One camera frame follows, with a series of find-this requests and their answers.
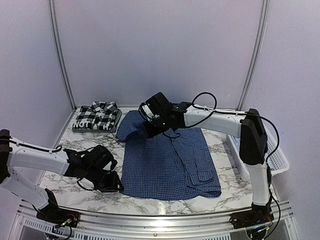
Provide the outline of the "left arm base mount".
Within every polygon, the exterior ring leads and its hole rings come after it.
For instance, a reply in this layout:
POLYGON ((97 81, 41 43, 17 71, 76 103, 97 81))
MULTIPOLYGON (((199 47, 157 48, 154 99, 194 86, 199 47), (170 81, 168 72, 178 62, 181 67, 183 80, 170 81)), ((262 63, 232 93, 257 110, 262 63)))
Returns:
POLYGON ((68 227, 76 228, 79 222, 80 213, 78 211, 61 208, 57 203, 54 193, 47 188, 44 190, 48 197, 47 205, 43 208, 36 209, 36 217, 40 220, 60 226, 66 222, 68 227))

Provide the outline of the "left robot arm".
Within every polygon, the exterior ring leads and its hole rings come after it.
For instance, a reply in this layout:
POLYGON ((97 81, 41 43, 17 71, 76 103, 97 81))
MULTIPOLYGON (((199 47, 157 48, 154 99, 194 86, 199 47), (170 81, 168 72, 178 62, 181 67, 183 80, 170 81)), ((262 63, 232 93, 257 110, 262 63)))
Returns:
POLYGON ((50 172, 63 177, 87 180, 93 190, 101 193, 120 192, 124 189, 112 153, 102 145, 83 151, 58 146, 45 148, 11 136, 8 129, 0 131, 0 186, 32 204, 38 213, 53 223, 63 219, 54 193, 35 183, 28 173, 50 172))

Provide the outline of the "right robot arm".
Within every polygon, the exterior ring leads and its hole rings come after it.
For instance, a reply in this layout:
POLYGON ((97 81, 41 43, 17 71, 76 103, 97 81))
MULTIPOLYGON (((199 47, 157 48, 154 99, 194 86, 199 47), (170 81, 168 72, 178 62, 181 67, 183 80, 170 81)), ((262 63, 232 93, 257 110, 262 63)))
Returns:
POLYGON ((271 210, 271 170, 266 160, 268 136, 256 109, 249 111, 215 110, 206 106, 181 102, 174 106, 148 100, 140 111, 146 118, 145 130, 152 137, 169 129, 202 128, 240 139, 239 158, 246 165, 252 186, 252 209, 247 219, 258 224, 271 210))

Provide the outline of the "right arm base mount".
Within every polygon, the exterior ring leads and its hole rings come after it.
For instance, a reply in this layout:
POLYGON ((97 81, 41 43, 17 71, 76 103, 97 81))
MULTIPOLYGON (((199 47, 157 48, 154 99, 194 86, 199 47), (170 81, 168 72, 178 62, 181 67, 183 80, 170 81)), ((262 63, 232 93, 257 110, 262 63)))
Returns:
POLYGON ((272 197, 271 195, 266 205, 252 203, 250 210, 232 213, 229 222, 233 225, 233 228, 247 228, 272 222, 275 219, 271 208, 272 197))

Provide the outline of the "blue checked long sleeve shirt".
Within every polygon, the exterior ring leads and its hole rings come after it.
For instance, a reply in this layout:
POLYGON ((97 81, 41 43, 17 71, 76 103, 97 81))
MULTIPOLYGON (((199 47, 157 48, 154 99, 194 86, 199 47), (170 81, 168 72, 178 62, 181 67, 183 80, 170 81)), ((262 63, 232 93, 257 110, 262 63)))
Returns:
POLYGON ((125 144, 121 175, 124 195, 162 201, 221 195, 218 174, 200 128, 168 130, 147 138, 143 123, 140 113, 131 110, 116 133, 125 144))

